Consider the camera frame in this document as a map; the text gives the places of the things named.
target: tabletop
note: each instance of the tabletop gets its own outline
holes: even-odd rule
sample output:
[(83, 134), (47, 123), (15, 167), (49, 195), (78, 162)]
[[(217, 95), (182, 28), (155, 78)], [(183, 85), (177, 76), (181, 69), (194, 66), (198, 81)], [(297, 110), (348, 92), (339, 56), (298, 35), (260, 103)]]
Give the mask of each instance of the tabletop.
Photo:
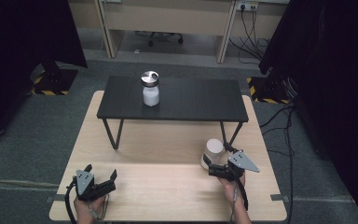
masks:
[(143, 103), (138, 77), (111, 76), (97, 113), (99, 119), (166, 119), (247, 122), (237, 80), (160, 77), (159, 103)]
[[(110, 193), (105, 220), (229, 220), (231, 209), (219, 181), (200, 165), (207, 141), (221, 138), (218, 123), (128, 120), (122, 135), (130, 141), (113, 150), (103, 122), (96, 116), (102, 98), (103, 91), (94, 93), (57, 194), (65, 194), (77, 169), (91, 164), (97, 184), (117, 170), (117, 189)], [(253, 105), (249, 97), (242, 99), (249, 121), (233, 146), (243, 149), (260, 169), (259, 173), (246, 172), (249, 216), (252, 221), (282, 221), (286, 211), (283, 201), (271, 199), (280, 191)], [(118, 126), (119, 121), (110, 119), (109, 123)], [(235, 123), (229, 123), (227, 133), (233, 133), (235, 127)], [(223, 154), (220, 163), (227, 163), (228, 156), (228, 152)], [(71, 202), (75, 196), (72, 190)], [(64, 202), (53, 202), (49, 216), (52, 220), (68, 220)]]

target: table leg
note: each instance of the table leg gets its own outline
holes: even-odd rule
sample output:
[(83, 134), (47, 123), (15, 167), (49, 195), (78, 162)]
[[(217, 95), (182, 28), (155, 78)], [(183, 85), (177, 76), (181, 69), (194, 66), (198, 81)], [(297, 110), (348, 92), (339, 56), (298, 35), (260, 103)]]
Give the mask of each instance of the table leg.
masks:
[[(242, 127), (243, 122), (239, 122), (237, 128), (235, 129), (234, 134), (232, 134), (231, 139), (229, 140), (229, 144), (232, 145), (235, 138), (237, 137), (238, 132), (240, 131)], [(222, 135), (223, 135), (223, 142), (226, 142), (226, 132), (225, 132), (225, 125), (223, 124), (223, 121), (220, 121), (220, 128), (222, 129)]]
[(115, 139), (113, 139), (112, 133), (110, 132), (109, 124), (107, 123), (106, 119), (103, 119), (103, 124), (105, 126), (107, 135), (109, 136), (110, 143), (112, 144), (112, 147), (114, 149), (118, 149), (118, 143), (120, 142), (120, 136), (121, 136), (121, 130), (123, 129), (123, 123), (124, 123), (124, 119), (121, 119), (120, 126), (118, 126), (118, 132), (117, 132), (117, 138), (116, 138), (117, 141), (115, 142)]

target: yellow and black striped tape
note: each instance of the yellow and black striped tape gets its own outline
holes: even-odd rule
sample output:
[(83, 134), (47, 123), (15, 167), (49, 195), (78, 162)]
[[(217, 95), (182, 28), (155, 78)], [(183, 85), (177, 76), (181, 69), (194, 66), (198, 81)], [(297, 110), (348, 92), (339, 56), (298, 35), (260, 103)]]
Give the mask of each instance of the yellow and black striped tape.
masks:
[[(34, 85), (39, 83), (40, 80), (42, 80), (43, 78), (43, 73), (40, 77), (38, 77), (35, 81), (34, 81)], [(41, 95), (66, 95), (68, 94), (68, 91), (52, 91), (52, 90), (44, 90), (44, 91), (40, 91), (35, 89), (34, 87), (31, 90), (32, 94), (41, 94)]]
[(262, 102), (262, 103), (270, 103), (270, 104), (288, 104), (289, 100), (287, 99), (287, 97), (278, 97), (278, 96), (269, 96), (268, 98), (264, 97), (259, 97), (258, 93), (259, 93), (259, 89), (257, 88), (257, 86), (254, 84), (254, 80), (251, 77), (246, 78), (248, 85), (249, 85), (249, 90), (251, 93), (251, 98), (253, 101), (257, 101), (257, 102)]

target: chair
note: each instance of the chair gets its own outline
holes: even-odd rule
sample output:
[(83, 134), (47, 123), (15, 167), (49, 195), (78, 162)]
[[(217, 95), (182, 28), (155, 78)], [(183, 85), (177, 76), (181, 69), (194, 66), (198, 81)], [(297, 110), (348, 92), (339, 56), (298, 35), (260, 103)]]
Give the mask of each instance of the chair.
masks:
[[(153, 35), (155, 33), (160, 33), (160, 32), (152, 32), (152, 34), (149, 37), (149, 47), (153, 47)], [(163, 34), (175, 35), (174, 33), (163, 33)], [(182, 34), (177, 34), (177, 35), (179, 35), (178, 43), (183, 44), (183, 36), (182, 36)]]

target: black strap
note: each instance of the black strap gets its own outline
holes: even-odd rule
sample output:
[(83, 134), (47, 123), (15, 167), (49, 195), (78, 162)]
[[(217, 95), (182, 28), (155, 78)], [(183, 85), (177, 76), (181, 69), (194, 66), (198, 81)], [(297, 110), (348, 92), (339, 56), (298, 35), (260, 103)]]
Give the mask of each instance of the black strap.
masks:
[(72, 180), (72, 183), (68, 187), (66, 187), (67, 190), (66, 190), (66, 194), (65, 194), (66, 212), (68, 213), (68, 216), (71, 219), (72, 224), (76, 224), (76, 220), (75, 220), (74, 214), (72, 213), (71, 204), (69, 202), (69, 193), (71, 192), (71, 189), (74, 187), (75, 184), (76, 184), (76, 179), (74, 178)]
[(248, 196), (246, 195), (246, 191), (245, 191), (245, 187), (243, 186), (242, 182), (240, 181), (239, 178), (236, 179), (237, 184), (238, 184), (238, 188), (241, 191), (241, 195), (243, 198), (243, 205), (245, 205), (245, 209), (246, 211), (248, 211), (249, 208), (249, 202), (248, 202)]

